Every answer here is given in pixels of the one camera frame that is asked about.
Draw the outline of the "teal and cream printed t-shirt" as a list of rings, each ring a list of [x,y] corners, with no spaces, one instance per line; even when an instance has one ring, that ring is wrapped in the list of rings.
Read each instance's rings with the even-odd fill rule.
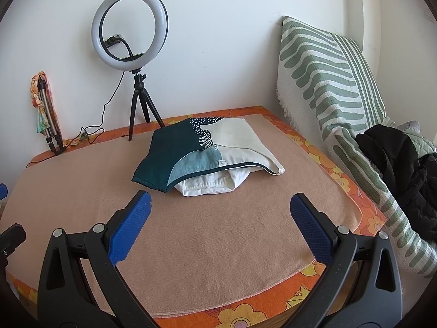
[[[167,193],[188,178],[242,167],[285,172],[245,119],[189,118],[154,131],[132,181]]]

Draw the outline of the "folded silver tripod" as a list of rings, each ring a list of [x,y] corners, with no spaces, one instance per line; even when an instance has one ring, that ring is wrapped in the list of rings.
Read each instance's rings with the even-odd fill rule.
[[[45,116],[48,120],[48,127],[45,129],[46,142],[48,143],[50,151],[55,156],[58,156],[66,150],[66,146],[64,146],[48,82],[42,75],[38,78],[37,88],[39,97],[43,103]]]

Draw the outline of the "colourful floral scarf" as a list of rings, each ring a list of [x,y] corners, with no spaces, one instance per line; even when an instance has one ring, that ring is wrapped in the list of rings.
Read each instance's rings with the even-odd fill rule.
[[[44,71],[35,74],[30,83],[32,105],[36,109],[36,130],[45,137],[50,151],[55,155],[65,152],[70,146],[76,146],[81,140],[77,136],[65,141],[55,112],[53,97]]]

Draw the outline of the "black jacket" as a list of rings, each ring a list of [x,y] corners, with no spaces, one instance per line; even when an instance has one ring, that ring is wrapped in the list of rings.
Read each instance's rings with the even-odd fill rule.
[[[376,166],[411,227],[427,241],[436,240],[436,151],[419,155],[408,133],[377,124],[356,136]]]

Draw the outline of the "white folded shirt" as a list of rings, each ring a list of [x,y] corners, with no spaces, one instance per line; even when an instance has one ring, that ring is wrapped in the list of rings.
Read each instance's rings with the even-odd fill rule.
[[[180,181],[175,188],[185,197],[233,192],[251,172],[251,167],[225,169]]]

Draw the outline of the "green striped white pillow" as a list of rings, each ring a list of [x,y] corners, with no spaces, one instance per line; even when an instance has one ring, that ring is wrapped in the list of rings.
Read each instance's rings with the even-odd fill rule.
[[[413,229],[406,210],[356,142],[373,126],[394,125],[359,45],[283,17],[277,96],[287,121],[385,215],[400,267],[425,278],[435,274],[436,242]]]

